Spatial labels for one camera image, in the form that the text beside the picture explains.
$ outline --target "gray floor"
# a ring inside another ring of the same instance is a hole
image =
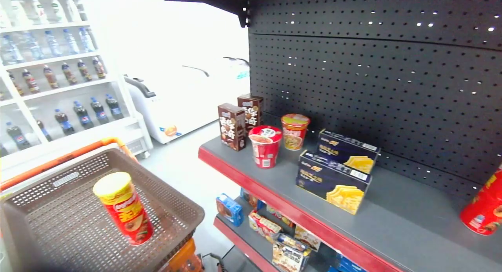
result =
[[[240,187],[197,158],[199,146],[219,133],[215,122],[166,145],[154,141],[151,156],[140,163],[204,208],[206,217],[194,234],[197,253],[224,256],[233,244],[213,226],[217,214],[215,198],[220,193],[237,197]]]

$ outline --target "pegboard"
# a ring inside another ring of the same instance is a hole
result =
[[[252,0],[251,92],[381,146],[390,170],[475,193],[502,162],[501,4]]]

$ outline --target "red shelf edge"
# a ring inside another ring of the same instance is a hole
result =
[[[294,223],[299,224],[303,228],[312,232],[314,235],[318,236],[329,247],[341,251],[344,256],[351,259],[365,270],[370,272],[402,272],[400,269],[385,261],[383,258],[356,244],[354,241],[342,235],[338,231],[326,226],[314,216],[310,216],[303,210],[303,208],[290,204],[288,200],[276,195],[275,192],[239,172],[237,169],[228,165],[202,146],[199,148],[198,157],[200,160],[204,161],[215,170],[218,170],[239,186],[248,190],[258,199],[264,200],[274,209],[280,211],[282,214],[291,219]]]
[[[235,234],[232,229],[225,225],[218,217],[215,217],[215,222],[213,223],[236,247],[240,249],[251,261],[262,271],[278,271],[274,265],[269,263],[265,258],[263,258],[254,248],[248,245],[240,236]]]

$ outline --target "orange basket handle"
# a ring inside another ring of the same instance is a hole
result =
[[[65,154],[61,157],[58,157],[52,161],[49,161],[47,163],[44,163],[36,168],[30,169],[22,174],[19,174],[12,179],[8,179],[5,182],[2,182],[0,184],[0,192],[2,190],[6,190],[12,186],[15,186],[23,181],[26,181],[27,179],[30,179],[31,177],[35,177],[36,175],[45,172],[51,168],[56,167],[57,165],[63,164],[67,161],[72,160],[73,158],[79,157],[83,154],[86,154],[87,152],[91,152],[95,149],[98,149],[102,146],[109,145],[111,143],[116,143],[122,149],[122,151],[127,154],[127,156],[131,157],[134,161],[138,161],[136,157],[134,157],[133,153],[127,148],[127,146],[120,140],[119,138],[115,137],[108,137],[104,138],[102,140],[99,140],[95,143],[91,143],[90,145],[86,145],[85,147],[79,148],[75,150],[74,152],[71,152],[69,154]]]

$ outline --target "brown plastic basket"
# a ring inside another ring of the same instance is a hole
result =
[[[106,174],[128,172],[154,226],[131,246],[95,195]],[[2,202],[0,225],[14,270],[157,271],[193,235],[203,209],[118,149],[107,149],[18,190]]]

